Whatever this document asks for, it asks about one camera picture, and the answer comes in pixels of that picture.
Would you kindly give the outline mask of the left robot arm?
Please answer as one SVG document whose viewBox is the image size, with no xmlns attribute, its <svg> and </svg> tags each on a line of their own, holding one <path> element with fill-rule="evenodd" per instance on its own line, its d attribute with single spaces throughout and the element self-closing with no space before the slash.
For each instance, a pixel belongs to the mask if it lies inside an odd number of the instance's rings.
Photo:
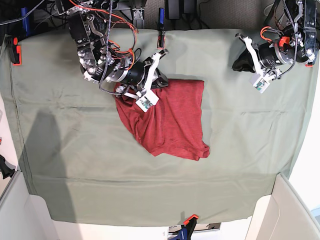
<svg viewBox="0 0 320 240">
<path fill-rule="evenodd" d="M 259 32 L 264 43 L 236 34 L 245 50 L 232 70 L 256 74 L 267 82 L 280 79 L 297 63 L 312 67 L 320 49 L 317 31 L 316 1 L 276 0 Z"/>
</svg>

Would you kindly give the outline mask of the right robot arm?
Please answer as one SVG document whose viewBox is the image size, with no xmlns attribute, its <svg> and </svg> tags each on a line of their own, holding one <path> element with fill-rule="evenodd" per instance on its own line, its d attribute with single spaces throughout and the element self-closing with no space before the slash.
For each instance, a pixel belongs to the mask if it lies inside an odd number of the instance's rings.
<svg viewBox="0 0 320 240">
<path fill-rule="evenodd" d="M 146 1 L 57 0 L 55 4 L 58 13 L 66 15 L 85 80 L 118 98 L 139 98 L 149 89 L 168 86 L 168 78 L 158 69 L 161 58 L 168 53 L 164 48 L 164 9 L 159 9 L 159 51 L 141 61 L 140 48 L 121 50 L 110 35 L 116 25 L 128 26 L 136 44 L 138 30 L 145 26 Z"/>
</svg>

